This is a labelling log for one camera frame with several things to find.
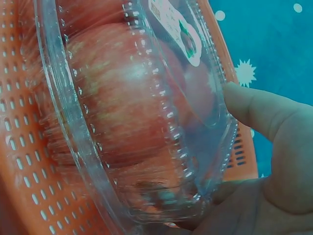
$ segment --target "white star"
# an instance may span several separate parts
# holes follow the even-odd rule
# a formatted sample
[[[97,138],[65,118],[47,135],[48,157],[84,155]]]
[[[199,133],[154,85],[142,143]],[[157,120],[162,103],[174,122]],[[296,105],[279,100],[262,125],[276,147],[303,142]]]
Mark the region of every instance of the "white star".
[[[250,59],[248,61],[239,60],[239,64],[235,68],[239,84],[244,87],[250,87],[252,81],[256,81],[255,75],[256,67],[252,67]]]
[[[252,136],[252,138],[254,137],[254,130],[253,129],[251,129],[251,136]]]

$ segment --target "basket hole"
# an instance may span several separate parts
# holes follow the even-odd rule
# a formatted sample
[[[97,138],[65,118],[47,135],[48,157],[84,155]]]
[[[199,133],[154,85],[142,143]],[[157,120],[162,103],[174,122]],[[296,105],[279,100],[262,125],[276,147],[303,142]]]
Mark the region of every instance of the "basket hole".
[[[30,105],[32,105],[32,104],[33,104],[33,99],[32,99],[32,97],[31,97],[31,96],[29,96],[29,97],[28,97],[28,102],[29,102],[29,104],[30,104]]]
[[[23,99],[22,96],[20,97],[20,106],[21,106],[21,107],[24,107],[24,99]]]
[[[19,118],[18,118],[18,117],[14,118],[14,123],[15,123],[15,126],[16,126],[17,128],[20,127],[20,121],[19,121]]]
[[[44,153],[45,153],[45,157],[48,158],[49,152],[48,152],[47,146],[44,147]]]
[[[57,201],[57,206],[58,206],[59,210],[62,210],[62,205],[59,201]]]
[[[42,168],[41,172],[43,173],[44,178],[47,179],[47,173],[46,173],[45,169]]]
[[[69,219],[68,219],[67,216],[64,216],[64,220],[65,220],[65,222],[66,222],[67,224],[69,224]]]
[[[41,158],[37,150],[35,150],[35,157],[36,157],[36,160],[40,162]]]
[[[28,165],[31,165],[32,162],[31,162],[31,159],[30,159],[29,154],[26,154],[25,157],[26,157],[26,160],[27,160]]]
[[[51,170],[52,174],[54,174],[54,173],[55,173],[55,168],[54,168],[54,165],[50,164],[50,170]]]
[[[75,195],[75,193],[74,193],[73,191],[72,191],[71,194],[72,194],[73,199],[74,199],[74,200],[77,200],[77,197],[76,197],[76,195]]]
[[[31,142],[31,143],[34,143],[35,141],[34,141],[34,136],[33,136],[33,134],[30,132],[28,135],[29,135],[29,140],[30,140],[30,142]]]
[[[28,116],[27,116],[27,115],[24,115],[24,122],[25,122],[25,125],[26,125],[26,126],[29,124]]]
[[[49,211],[50,211],[51,215],[54,215],[54,209],[52,206],[49,206]]]
[[[237,163],[237,165],[244,165],[244,164],[246,164],[246,162]]]
[[[24,169],[23,163],[20,158],[16,158],[16,163],[18,164],[20,170]]]
[[[241,156],[241,157],[237,157],[237,158],[236,158],[236,160],[238,160],[238,161],[239,161],[239,160],[243,160],[243,159],[245,159],[245,156]]]
[[[63,229],[62,223],[58,220],[57,224],[58,224],[59,228],[62,230]]]
[[[6,131],[11,131],[12,130],[11,122],[7,118],[4,120],[4,126],[5,126]]]
[[[237,149],[240,149],[242,147],[243,147],[242,145],[238,145],[238,146],[235,146],[234,149],[237,150]]]
[[[17,146],[16,146],[14,139],[10,139],[10,145],[11,145],[12,150],[14,151],[17,150]]]
[[[57,181],[57,185],[58,185],[59,190],[62,190],[62,185],[61,185],[60,181]]]
[[[241,155],[243,153],[244,153],[244,151],[238,151],[238,152],[235,153],[235,155]]]
[[[51,194],[54,195],[54,189],[51,185],[49,185],[49,190],[50,190]]]
[[[37,116],[37,114],[34,113],[33,116],[34,116],[34,121],[35,121],[35,122],[38,122],[38,116]]]
[[[65,201],[65,203],[66,203],[67,205],[69,205],[69,200],[68,200],[67,197],[64,197],[64,201]]]
[[[82,207],[79,207],[78,210],[79,210],[80,214],[84,214],[84,211],[83,211]]]
[[[35,203],[36,205],[38,205],[39,202],[38,202],[38,198],[37,198],[36,194],[33,193],[33,194],[31,195],[31,197],[32,197],[34,203]]]
[[[10,101],[10,106],[11,106],[11,109],[12,109],[12,110],[15,109],[14,99],[11,99],[11,101]]]
[[[234,144],[241,143],[242,140],[235,140]]]
[[[6,88],[7,88],[7,90],[9,92],[12,91],[12,86],[11,86],[11,82],[10,81],[7,81]]]
[[[76,216],[75,212],[72,212],[72,216],[73,216],[74,219],[77,219],[77,216]]]
[[[38,184],[39,183],[39,178],[38,178],[38,175],[37,175],[36,172],[33,172],[33,177],[34,177],[35,182]]]
[[[42,131],[38,131],[38,136],[40,140],[44,138]]]
[[[91,223],[89,220],[86,221],[89,228],[91,228]]]
[[[0,109],[2,112],[6,111],[6,105],[5,105],[5,101],[3,99],[0,101]]]
[[[25,185],[26,185],[28,188],[30,188],[30,182],[29,182],[27,176],[24,176],[24,182],[25,182]]]
[[[40,190],[41,196],[43,197],[44,200],[47,199],[47,195],[45,194],[45,191],[43,189]]]
[[[54,227],[52,225],[49,226],[51,233],[54,235],[55,234],[55,230]]]

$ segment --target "plastic lid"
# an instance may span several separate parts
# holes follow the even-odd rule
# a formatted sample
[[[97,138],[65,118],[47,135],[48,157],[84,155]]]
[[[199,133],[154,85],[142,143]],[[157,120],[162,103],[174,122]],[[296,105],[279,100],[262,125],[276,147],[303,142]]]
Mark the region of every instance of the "plastic lid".
[[[48,149],[71,184],[85,182],[111,232],[199,215],[236,122],[198,4],[34,0],[20,13]]]

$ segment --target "hand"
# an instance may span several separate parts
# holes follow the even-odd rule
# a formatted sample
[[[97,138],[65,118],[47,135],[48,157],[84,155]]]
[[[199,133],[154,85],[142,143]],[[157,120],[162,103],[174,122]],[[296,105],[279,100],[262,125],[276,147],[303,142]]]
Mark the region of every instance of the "hand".
[[[234,83],[224,98],[237,120],[273,143],[272,175],[222,183],[205,216],[167,234],[312,235],[313,107]]]

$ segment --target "finger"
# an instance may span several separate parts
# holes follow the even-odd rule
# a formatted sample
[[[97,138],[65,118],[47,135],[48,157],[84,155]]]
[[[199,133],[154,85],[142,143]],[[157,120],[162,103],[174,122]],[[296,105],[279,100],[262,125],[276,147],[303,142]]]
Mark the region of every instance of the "finger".
[[[144,232],[149,235],[190,235],[192,233],[190,230],[170,228],[164,224],[146,224]]]
[[[281,124],[305,105],[265,91],[244,88],[235,83],[224,86],[229,112],[242,124],[263,134],[270,141]]]
[[[226,181],[219,185],[218,189],[212,195],[212,202],[215,205],[222,203],[226,198],[233,194],[234,191],[246,180]]]

